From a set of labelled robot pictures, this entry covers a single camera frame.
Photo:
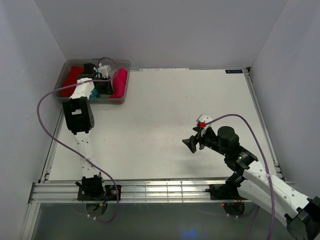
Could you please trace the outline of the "pink t shirt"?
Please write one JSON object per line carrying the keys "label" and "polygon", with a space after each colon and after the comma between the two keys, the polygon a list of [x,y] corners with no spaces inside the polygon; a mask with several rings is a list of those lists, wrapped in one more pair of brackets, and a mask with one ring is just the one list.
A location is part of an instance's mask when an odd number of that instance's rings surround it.
{"label": "pink t shirt", "polygon": [[125,68],[120,68],[116,71],[112,79],[113,93],[110,95],[110,98],[117,99],[125,95],[127,77],[128,71]]}

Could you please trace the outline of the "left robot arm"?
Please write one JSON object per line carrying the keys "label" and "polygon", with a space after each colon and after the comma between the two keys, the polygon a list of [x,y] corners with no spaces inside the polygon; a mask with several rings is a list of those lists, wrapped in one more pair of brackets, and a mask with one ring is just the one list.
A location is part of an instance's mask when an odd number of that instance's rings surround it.
{"label": "left robot arm", "polygon": [[95,89],[96,80],[109,80],[110,65],[85,63],[83,67],[72,66],[63,83],[70,90],[62,90],[61,96],[67,98],[62,103],[66,126],[73,134],[77,150],[81,154],[82,179],[77,186],[82,194],[94,200],[100,200],[106,195],[101,171],[93,166],[95,160],[94,148],[90,140],[90,131],[95,126],[94,115],[90,107],[90,96]]}

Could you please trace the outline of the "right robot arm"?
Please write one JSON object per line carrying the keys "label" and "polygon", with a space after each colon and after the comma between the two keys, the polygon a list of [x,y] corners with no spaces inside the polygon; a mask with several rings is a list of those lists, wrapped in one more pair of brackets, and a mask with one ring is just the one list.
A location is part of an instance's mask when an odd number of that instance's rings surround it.
{"label": "right robot arm", "polygon": [[278,176],[267,172],[258,158],[240,145],[229,126],[217,132],[211,127],[194,127],[197,132],[182,142],[192,153],[204,148],[224,157],[233,174],[225,181],[224,198],[239,196],[270,212],[296,240],[314,240],[320,234],[320,199],[298,192]]}

